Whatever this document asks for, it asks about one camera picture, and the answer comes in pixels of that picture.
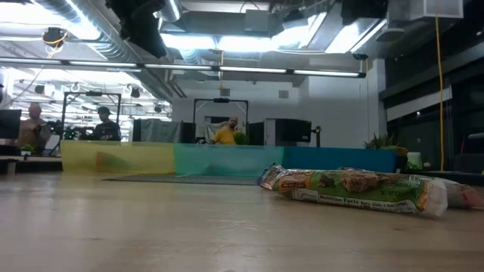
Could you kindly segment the black desk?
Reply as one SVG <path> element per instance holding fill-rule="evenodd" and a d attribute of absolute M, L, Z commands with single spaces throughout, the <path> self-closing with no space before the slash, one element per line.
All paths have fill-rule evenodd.
<path fill-rule="evenodd" d="M 409 175 L 423 175 L 434 178 L 444 178 L 450 181 L 455 181 L 460 184 L 467 184 L 470 186 L 484 187 L 484 175 L 465 173 L 465 172 L 440 172 L 440 171 L 422 171 L 422 170 L 406 170 L 402 174 Z"/>

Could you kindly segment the spiky green plant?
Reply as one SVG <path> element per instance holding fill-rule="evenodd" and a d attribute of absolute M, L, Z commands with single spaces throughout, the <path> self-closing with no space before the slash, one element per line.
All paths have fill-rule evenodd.
<path fill-rule="evenodd" d="M 371 150 L 394 150 L 397 156 L 408 155 L 408 149 L 399 145 L 394 134 L 382 134 L 379 136 L 374 134 L 370 141 L 364 142 L 364 148 Z"/>

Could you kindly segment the black background cabinet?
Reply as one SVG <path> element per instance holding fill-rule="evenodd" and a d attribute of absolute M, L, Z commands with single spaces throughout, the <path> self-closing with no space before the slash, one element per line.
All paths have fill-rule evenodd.
<path fill-rule="evenodd" d="M 307 147 L 312 138 L 312 123 L 300 119 L 264 119 L 249 124 L 249 145 Z"/>

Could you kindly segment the silver ventilation duct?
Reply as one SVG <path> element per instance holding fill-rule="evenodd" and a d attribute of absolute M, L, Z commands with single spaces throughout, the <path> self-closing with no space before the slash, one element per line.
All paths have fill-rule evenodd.
<path fill-rule="evenodd" d="M 106 60 L 123 63 L 142 63 L 153 60 L 139 47 L 123 41 L 118 29 L 109 21 L 113 12 L 102 6 L 101 0 L 32 0 L 54 15 L 62 17 L 70 24 L 70 31 L 78 38 L 85 38 L 92 30 L 98 42 L 93 41 L 89 47 L 97 51 Z M 171 102 L 183 98 L 184 93 L 169 81 L 169 74 L 162 71 L 143 69 L 131 72 L 130 76 L 138 79 L 154 97 Z"/>

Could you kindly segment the black monitor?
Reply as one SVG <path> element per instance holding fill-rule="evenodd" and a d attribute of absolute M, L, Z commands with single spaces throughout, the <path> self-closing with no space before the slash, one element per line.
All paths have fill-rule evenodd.
<path fill-rule="evenodd" d="M 0 110 L 0 139 L 18 139 L 22 110 Z"/>

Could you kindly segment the dark ribbed mat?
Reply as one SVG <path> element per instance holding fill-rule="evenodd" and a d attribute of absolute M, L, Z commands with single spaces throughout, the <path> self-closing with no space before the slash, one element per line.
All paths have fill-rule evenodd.
<path fill-rule="evenodd" d="M 210 175 L 127 175 L 104 178 L 104 181 L 151 182 L 171 184 L 218 184 L 237 186 L 257 186 L 255 177 L 210 176 Z"/>

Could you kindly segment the blue plastic bin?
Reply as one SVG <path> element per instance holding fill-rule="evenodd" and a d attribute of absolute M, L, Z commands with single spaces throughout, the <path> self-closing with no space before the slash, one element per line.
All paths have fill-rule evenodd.
<path fill-rule="evenodd" d="M 294 169 L 359 168 L 373 172 L 394 172 L 396 152 L 336 147 L 285 147 L 282 166 Z"/>

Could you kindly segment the pale green cup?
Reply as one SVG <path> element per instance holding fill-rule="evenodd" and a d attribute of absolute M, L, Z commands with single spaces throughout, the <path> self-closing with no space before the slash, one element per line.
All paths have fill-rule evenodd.
<path fill-rule="evenodd" d="M 407 170 L 422 170 L 423 169 L 423 163 L 422 163 L 422 158 L 421 158 L 420 152 L 408 152 L 407 158 L 408 158 L 407 164 L 406 164 Z"/>

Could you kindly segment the black background rig frame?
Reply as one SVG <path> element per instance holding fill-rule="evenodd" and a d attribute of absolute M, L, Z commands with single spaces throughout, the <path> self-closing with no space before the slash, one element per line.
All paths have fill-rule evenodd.
<path fill-rule="evenodd" d="M 248 109 L 249 109 L 249 101 L 248 100 L 230 100 L 228 98 L 220 97 L 220 98 L 213 98 L 211 100 L 210 99 L 203 99 L 203 98 L 195 98 L 194 99 L 194 110 L 193 110 L 193 121 L 194 122 L 196 121 L 196 115 L 197 115 L 197 108 L 196 108 L 196 106 L 197 106 L 197 103 L 199 101 L 204 101 L 204 102 L 211 101 L 211 102 L 216 103 L 216 104 L 229 104 L 229 103 L 238 104 L 238 103 L 243 103 L 246 106 L 246 109 L 244 110 L 244 112 L 245 112 L 245 119 L 246 119 L 246 121 L 248 121 Z M 218 126 L 217 126 L 218 130 L 219 130 L 220 126 L 222 125 L 222 123 L 223 122 L 221 122 L 221 123 L 218 124 Z M 213 137 L 211 137 L 210 139 L 207 139 L 206 138 L 206 142 L 208 144 L 212 144 L 211 143 L 212 138 Z M 235 135 L 234 138 L 235 138 L 235 142 L 236 142 L 235 145 L 247 145 L 249 143 L 249 137 L 247 136 L 247 134 L 244 133 L 244 132 L 242 132 L 238 128 L 237 128 L 237 134 Z"/>
<path fill-rule="evenodd" d="M 62 112 L 62 119 L 61 119 L 61 124 L 62 124 L 62 129 L 64 130 L 65 126 L 65 113 L 66 113 L 66 108 L 67 108 L 67 98 L 69 95 L 75 94 L 76 97 L 78 97 L 80 94 L 85 94 L 86 96 L 97 96 L 101 97 L 103 93 L 101 91 L 87 91 L 87 92 L 72 92 L 68 91 L 67 93 L 64 94 L 64 102 L 63 102 L 63 112 Z M 121 94 L 116 94 L 118 97 L 118 102 L 117 102 L 117 115 L 116 115 L 116 123 L 119 124 L 119 110 L 120 110 L 120 102 L 121 102 Z M 97 141 L 93 138 L 92 133 L 87 136 L 82 136 L 80 139 L 81 140 L 91 140 L 91 141 Z"/>

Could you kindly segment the white ceiling vent box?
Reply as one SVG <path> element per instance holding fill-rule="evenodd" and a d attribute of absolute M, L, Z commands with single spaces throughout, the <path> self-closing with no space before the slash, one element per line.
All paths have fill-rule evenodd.
<path fill-rule="evenodd" d="M 410 0 L 410 19 L 428 17 L 462 19 L 464 17 L 463 0 Z"/>

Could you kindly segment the linear ceiling light bar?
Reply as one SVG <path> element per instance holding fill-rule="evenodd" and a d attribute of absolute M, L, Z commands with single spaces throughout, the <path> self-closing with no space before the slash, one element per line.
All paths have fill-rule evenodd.
<path fill-rule="evenodd" d="M 121 70 L 183 70 L 197 72 L 233 72 L 233 73 L 264 73 L 278 74 L 289 76 L 321 76 L 321 77 L 338 77 L 338 78 L 364 78 L 366 73 L 346 72 L 332 70 L 292 70 L 281 68 L 262 68 L 262 67 L 245 67 L 245 66 L 224 66 L 224 65 L 187 65 L 187 64 L 170 64 L 170 63 L 123 63 L 93 60 L 62 60 L 62 59 L 40 59 L 40 58 L 17 58 L 17 57 L 0 57 L 0 63 L 4 64 L 25 64 L 25 65 L 47 65 L 47 66 L 78 66 L 78 67 L 96 67 L 105 69 Z"/>

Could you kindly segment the yellow plastic bin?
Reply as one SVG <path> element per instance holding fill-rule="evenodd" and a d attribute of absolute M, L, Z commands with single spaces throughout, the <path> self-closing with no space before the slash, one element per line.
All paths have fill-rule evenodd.
<path fill-rule="evenodd" d="M 66 172 L 171 174 L 174 144 L 160 142 L 61 141 Z"/>

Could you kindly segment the green red Chewy granola bar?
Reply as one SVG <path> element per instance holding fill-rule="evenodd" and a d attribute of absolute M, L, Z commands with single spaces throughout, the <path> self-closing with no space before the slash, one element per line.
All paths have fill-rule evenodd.
<path fill-rule="evenodd" d="M 267 168 L 258 185 L 288 199 L 437 218 L 448 208 L 447 189 L 438 178 L 357 169 Z"/>

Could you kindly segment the grey covered partition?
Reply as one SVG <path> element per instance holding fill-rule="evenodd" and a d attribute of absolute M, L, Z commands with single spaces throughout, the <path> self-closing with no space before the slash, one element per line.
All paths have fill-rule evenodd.
<path fill-rule="evenodd" d="M 178 143 L 181 141 L 182 124 L 159 119 L 135 119 L 132 140 L 134 142 Z"/>

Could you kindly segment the teal plastic bin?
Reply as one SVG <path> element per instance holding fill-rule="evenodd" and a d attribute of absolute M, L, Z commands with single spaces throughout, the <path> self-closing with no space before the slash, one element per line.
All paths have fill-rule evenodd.
<path fill-rule="evenodd" d="M 274 163 L 281 165 L 284 148 L 274 146 L 175 144 L 179 175 L 258 177 Z"/>

